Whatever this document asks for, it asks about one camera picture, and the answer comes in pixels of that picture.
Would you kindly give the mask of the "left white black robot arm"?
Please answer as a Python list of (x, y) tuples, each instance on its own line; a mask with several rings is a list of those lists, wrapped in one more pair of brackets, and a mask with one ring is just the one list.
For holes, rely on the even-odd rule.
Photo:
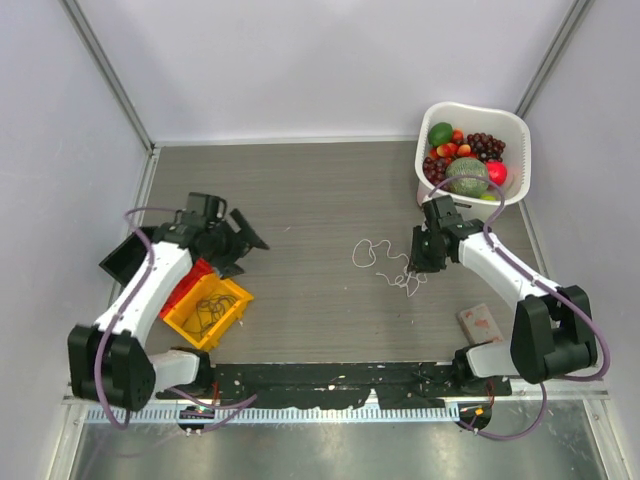
[(145, 350), (153, 323), (172, 292), (198, 261), (223, 279), (243, 274), (238, 262), (267, 243), (238, 209), (225, 199), (198, 192), (171, 220), (132, 228), (114, 250), (130, 244), (143, 253), (129, 263), (133, 274), (119, 297), (90, 325), (76, 325), (67, 337), (70, 385), (75, 397), (114, 408), (142, 410), (159, 392), (179, 387), (190, 398), (205, 397), (213, 385), (213, 369), (200, 347), (171, 348), (150, 355)]

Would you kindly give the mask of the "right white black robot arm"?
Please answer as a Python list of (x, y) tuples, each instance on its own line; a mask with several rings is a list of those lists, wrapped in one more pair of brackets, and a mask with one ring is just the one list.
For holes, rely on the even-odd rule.
[(530, 384), (565, 378), (596, 365), (598, 347), (587, 293), (541, 277), (502, 246), (480, 220), (466, 220), (444, 195), (422, 205), (412, 231), (409, 270), (437, 273), (459, 263), (477, 274), (514, 314), (509, 341), (482, 340), (456, 351), (451, 380), (472, 395), (489, 377), (518, 376)]

